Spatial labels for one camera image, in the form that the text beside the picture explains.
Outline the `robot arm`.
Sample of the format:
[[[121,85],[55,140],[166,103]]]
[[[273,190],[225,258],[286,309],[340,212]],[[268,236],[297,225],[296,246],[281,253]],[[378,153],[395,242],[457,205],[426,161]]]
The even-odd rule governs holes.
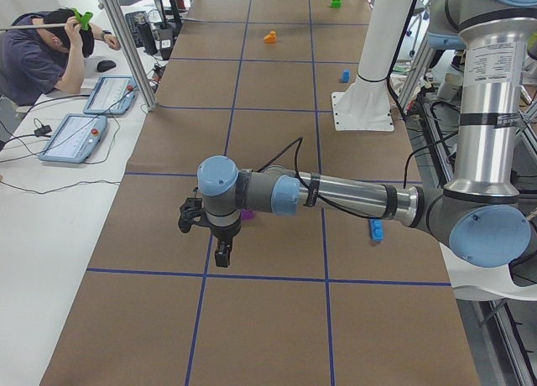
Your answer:
[[[200,197],[180,229],[208,227],[216,265],[230,263],[244,210],[290,216],[300,206],[330,206],[365,219],[394,219],[446,245],[470,264],[494,268],[520,257],[533,229],[510,180],[526,46],[536,30],[536,0],[431,0],[429,38],[464,44],[455,173],[440,189],[375,185],[268,164],[240,170],[213,156],[197,171]]]

